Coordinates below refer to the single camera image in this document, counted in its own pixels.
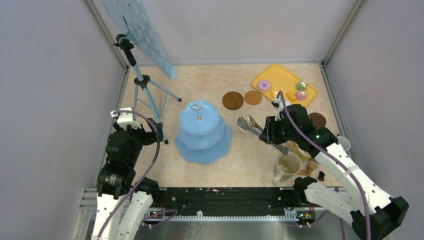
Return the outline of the white sprinkled donut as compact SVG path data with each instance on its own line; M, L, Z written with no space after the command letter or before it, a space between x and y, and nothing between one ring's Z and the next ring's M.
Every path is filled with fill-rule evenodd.
M257 129L260 132L263 131L263 128L255 121L255 119L252 116L246 114L246 115L243 116L243 119L247 122L247 124L250 127L254 128L254 129Z

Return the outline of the pink frosted donut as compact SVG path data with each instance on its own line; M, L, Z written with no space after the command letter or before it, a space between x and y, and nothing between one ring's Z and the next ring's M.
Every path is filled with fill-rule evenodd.
M268 92L271 89L271 83L268 80L260 80L257 83L257 88L261 91L261 92Z

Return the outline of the metal serving tongs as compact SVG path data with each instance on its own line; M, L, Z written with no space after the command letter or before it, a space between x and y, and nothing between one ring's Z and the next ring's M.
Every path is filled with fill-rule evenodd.
M239 116L237 118L236 123L237 123L238 128L241 131L243 131L243 132L246 132L246 131L251 132L252 134L256 135L260 140L262 140L260 138L260 136L261 136L262 132L264 131L264 129L263 129L263 131L259 131L256 128L250 127L248 125L248 123L244 120L243 116ZM289 149L286 146L282 145L282 144L273 144L273 143L271 143L270 145L273 146L275 149L279 150L284 156L287 156L288 153L289 153Z

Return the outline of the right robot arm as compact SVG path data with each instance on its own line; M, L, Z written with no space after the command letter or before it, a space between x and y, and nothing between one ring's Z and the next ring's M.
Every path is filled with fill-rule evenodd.
M312 177L298 177L293 186L297 205L312 203L324 207L350 224L362 240L383 240L402 224L408 202L401 196L391 196L374 183L329 129L313 126L305 107L287 106L280 98L272 105L277 113L266 117L259 139L268 145L296 143L344 188L343 192L336 192Z

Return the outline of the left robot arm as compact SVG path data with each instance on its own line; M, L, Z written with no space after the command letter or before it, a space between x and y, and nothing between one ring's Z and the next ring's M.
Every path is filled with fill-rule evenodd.
M91 239L133 240L149 207L160 202L157 181L147 178L160 153L162 125L124 107L111 111L114 132L107 139L106 163L97 176L96 217ZM135 166L145 146L155 153L142 177Z

